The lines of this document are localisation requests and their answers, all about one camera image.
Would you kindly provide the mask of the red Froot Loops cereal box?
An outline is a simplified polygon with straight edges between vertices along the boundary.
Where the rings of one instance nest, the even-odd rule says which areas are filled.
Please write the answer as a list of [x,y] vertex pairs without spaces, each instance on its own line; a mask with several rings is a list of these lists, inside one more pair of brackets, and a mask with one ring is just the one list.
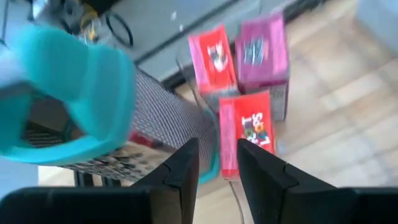
[[226,180],[239,179],[238,139],[246,139],[275,153],[271,99],[268,91],[220,99],[221,174]]

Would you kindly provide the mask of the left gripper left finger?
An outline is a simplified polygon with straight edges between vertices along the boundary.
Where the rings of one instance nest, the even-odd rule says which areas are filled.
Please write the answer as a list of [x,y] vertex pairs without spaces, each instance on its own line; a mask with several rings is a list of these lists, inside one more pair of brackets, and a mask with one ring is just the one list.
[[192,224],[198,185],[193,138],[130,187],[29,187],[0,200],[0,224]]

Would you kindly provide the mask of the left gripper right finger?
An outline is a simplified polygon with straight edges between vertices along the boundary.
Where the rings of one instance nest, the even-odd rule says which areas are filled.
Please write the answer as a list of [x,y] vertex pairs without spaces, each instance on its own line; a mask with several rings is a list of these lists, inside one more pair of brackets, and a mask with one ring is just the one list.
[[238,140],[239,174],[255,224],[398,224],[398,188],[332,186]]

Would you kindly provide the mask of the magenta Raisin Bran cereal box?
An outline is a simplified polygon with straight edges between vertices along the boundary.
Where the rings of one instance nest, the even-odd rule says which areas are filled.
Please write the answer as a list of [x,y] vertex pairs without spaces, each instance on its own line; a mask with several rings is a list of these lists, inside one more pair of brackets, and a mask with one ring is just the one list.
[[235,40],[235,53],[241,93],[269,90],[273,120],[285,120],[290,62],[283,13],[244,21]]

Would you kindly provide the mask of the teal handled metal cheese grater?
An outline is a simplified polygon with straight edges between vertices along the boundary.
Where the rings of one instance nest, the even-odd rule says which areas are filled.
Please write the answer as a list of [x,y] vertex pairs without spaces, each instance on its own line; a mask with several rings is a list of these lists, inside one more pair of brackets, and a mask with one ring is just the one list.
[[219,172],[213,113],[136,72],[122,50],[32,26],[0,50],[0,156],[137,182],[191,138]]

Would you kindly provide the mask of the small red cereal box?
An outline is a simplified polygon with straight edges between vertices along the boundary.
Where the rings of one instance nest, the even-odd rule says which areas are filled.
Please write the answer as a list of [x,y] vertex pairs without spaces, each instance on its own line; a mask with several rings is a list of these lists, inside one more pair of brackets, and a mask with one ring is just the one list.
[[219,99],[239,94],[228,36],[223,25],[188,37],[197,89],[208,106],[219,111]]

